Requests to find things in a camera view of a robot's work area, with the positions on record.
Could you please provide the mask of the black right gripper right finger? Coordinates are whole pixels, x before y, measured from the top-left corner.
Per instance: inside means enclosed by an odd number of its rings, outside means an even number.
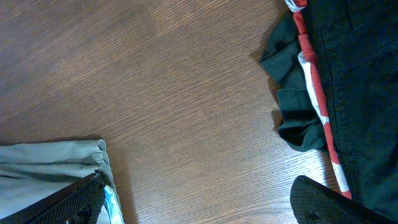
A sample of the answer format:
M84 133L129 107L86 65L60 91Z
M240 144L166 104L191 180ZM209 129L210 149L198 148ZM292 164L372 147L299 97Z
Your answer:
M304 175L292 184L290 204L299 224L395 224Z

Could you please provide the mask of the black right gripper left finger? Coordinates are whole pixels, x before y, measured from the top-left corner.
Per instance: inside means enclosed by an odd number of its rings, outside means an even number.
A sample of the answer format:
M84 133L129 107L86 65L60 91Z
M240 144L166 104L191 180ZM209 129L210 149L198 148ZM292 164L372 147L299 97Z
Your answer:
M3 219L1 224L95 224L104 205L101 175L92 173Z

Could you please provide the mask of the khaki shorts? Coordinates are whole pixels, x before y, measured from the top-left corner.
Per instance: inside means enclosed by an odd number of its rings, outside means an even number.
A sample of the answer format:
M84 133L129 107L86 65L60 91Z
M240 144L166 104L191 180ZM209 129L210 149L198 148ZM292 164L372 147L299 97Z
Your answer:
M104 140L1 146L1 218L92 173L105 183L98 223L124 223Z

